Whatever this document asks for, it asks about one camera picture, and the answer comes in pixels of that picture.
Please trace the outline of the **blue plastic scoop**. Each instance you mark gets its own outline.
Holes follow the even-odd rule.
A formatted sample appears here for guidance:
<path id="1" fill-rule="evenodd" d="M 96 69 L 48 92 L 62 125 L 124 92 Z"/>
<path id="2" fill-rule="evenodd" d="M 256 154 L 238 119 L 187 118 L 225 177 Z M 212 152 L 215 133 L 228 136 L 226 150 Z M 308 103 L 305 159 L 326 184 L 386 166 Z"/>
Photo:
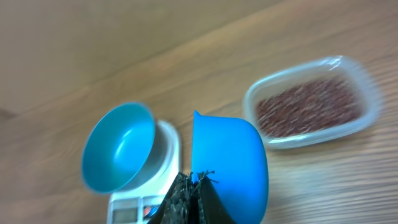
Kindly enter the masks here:
<path id="1" fill-rule="evenodd" d="M 267 208 L 269 176 L 262 139 L 240 118 L 193 114 L 192 165 L 210 171 L 222 205 L 236 223 L 260 223 Z"/>

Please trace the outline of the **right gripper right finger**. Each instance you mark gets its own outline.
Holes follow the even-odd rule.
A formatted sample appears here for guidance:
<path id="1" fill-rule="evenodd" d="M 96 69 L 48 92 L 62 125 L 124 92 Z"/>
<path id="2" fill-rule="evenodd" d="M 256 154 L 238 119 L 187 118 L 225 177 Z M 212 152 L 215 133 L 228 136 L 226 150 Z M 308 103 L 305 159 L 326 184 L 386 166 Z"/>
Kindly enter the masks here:
<path id="1" fill-rule="evenodd" d="M 198 224 L 236 224 L 226 211 L 213 182 L 208 176 L 214 171 L 198 173 L 194 183 L 194 223 Z"/>

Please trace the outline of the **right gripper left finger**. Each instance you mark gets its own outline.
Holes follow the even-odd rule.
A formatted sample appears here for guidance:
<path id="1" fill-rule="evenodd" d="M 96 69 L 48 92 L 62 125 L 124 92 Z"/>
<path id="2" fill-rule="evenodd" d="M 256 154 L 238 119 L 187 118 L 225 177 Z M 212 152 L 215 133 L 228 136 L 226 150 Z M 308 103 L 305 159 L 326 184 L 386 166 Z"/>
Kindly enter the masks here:
<path id="1" fill-rule="evenodd" d="M 148 224 L 188 224 L 193 195 L 192 172 L 179 172 Z"/>

